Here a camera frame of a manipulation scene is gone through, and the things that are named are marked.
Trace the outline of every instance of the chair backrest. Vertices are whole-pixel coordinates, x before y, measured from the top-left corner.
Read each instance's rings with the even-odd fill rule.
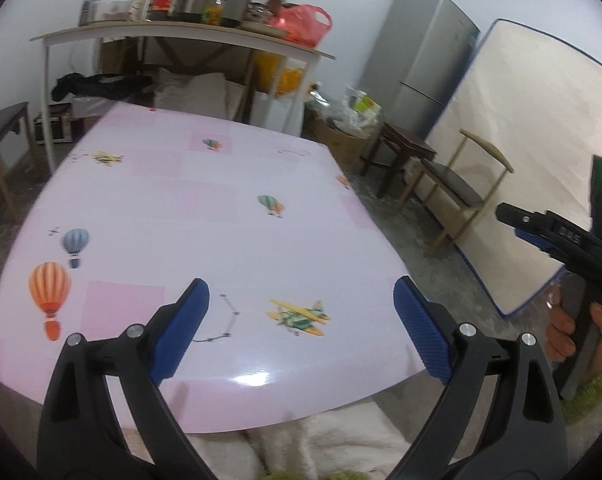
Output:
[[[468,132],[467,130],[464,130],[463,128],[461,128],[459,131],[463,136],[463,140],[456,147],[456,150],[452,154],[450,161],[447,163],[448,168],[450,168],[452,166],[454,161],[461,154],[461,150],[466,145],[468,139],[470,139],[472,142],[476,143],[483,150],[485,150],[485,152],[488,153],[489,156],[493,157],[495,160],[498,160],[503,165],[503,168],[504,168],[503,171],[498,176],[498,179],[496,180],[496,182],[494,182],[494,184],[488,191],[487,195],[485,197],[483,197],[484,202],[487,202],[492,197],[492,195],[496,192],[498,186],[500,186],[500,184],[503,182],[503,179],[505,178],[505,176],[508,173],[514,173],[514,168],[512,167],[510,162],[505,158],[505,155],[503,155],[503,153],[500,152],[500,149],[498,149],[496,146],[494,146],[494,144],[492,144],[488,140],[483,139],[482,137],[479,137],[478,135],[475,135],[471,132]]]
[[[512,165],[505,158],[505,155],[503,155],[503,153],[500,152],[500,149],[494,146],[494,144],[492,144],[488,140],[483,139],[482,137],[479,137],[478,135],[472,134],[467,130],[464,130],[463,128],[461,128],[459,131],[463,136],[465,136],[466,139],[470,139],[479,146],[481,146],[485,150],[485,152],[487,152],[490,156],[492,156],[501,164],[503,164],[506,170],[508,170],[510,173],[514,173],[514,168],[512,168]]]

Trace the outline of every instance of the pillow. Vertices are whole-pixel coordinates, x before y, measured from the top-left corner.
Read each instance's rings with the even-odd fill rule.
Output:
[[[222,73],[199,75],[183,89],[179,111],[226,119],[226,94],[225,76]]]
[[[245,86],[231,81],[226,81],[225,84],[227,90],[227,120],[233,121],[236,117],[236,112],[239,111],[239,106],[241,106]]]
[[[192,77],[161,68],[158,80],[155,107],[219,119],[227,117],[225,76],[222,73]]]

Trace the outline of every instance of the storage box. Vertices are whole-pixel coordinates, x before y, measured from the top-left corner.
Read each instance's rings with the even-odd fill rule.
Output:
[[[343,171],[351,171],[366,145],[367,139],[351,136],[339,130],[334,130],[322,119],[314,121],[314,135],[325,144]]]
[[[54,142],[72,142],[72,105],[61,103],[50,106],[50,125]],[[34,119],[34,138],[37,144],[43,144],[43,123],[41,114]]]

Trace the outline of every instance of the food package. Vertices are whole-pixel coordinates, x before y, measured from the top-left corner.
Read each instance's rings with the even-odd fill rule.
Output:
[[[270,92],[270,88],[276,77],[276,69],[283,56],[278,54],[270,54],[259,50],[255,54],[254,62],[258,67],[257,90],[259,92]],[[276,97],[291,94],[299,88],[301,79],[303,78],[303,69],[294,66],[294,60],[289,59],[288,65],[283,69],[281,81],[276,89]]]

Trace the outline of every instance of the table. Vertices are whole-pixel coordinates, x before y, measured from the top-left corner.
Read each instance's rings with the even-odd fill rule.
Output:
[[[287,113],[283,131],[287,131],[294,111],[300,107],[305,97],[305,89],[311,82],[314,70],[321,57],[336,59],[330,54],[308,48],[289,41],[270,38],[262,34],[255,34],[238,28],[216,27],[202,23],[185,22],[98,22],[83,27],[68,28],[51,32],[32,38],[30,41],[40,41],[43,49],[42,57],[42,89],[41,89],[41,114],[43,119],[43,134],[46,142],[47,163],[50,173],[56,169],[54,150],[52,148],[52,129],[50,127],[49,113],[49,57],[50,47],[57,44],[71,43],[74,41],[96,40],[101,38],[114,38],[125,36],[128,38],[184,38],[187,40],[204,40],[216,43],[225,43],[236,46],[245,46],[255,50],[263,50],[272,54],[283,56],[279,62],[274,81],[270,89],[271,104],[276,95],[276,89],[283,75],[287,58],[298,59],[306,63],[305,72],[301,83],[292,99],[292,105]]]
[[[313,415],[423,369],[392,301],[406,272],[322,144],[119,103],[56,171],[12,247],[0,381],[42,402],[68,335],[117,336],[198,277],[209,311],[161,385],[183,430]],[[308,326],[309,309],[327,317]],[[132,428],[120,384],[109,386]]]
[[[389,166],[374,162],[374,157],[376,156],[376,152],[378,151],[381,143],[385,144],[394,153],[396,153],[396,158]],[[363,169],[361,169],[361,175],[365,176],[370,166],[386,169],[385,177],[381,183],[378,193],[376,194],[377,198],[382,198],[385,196],[388,189],[390,189],[394,176],[401,170],[401,168],[412,156],[433,160],[435,155],[436,151],[412,132],[406,130],[405,128],[399,128],[398,126],[394,126],[390,123],[385,123],[379,133],[379,136],[372,145],[370,152],[367,154],[367,157],[364,158],[364,165]]]

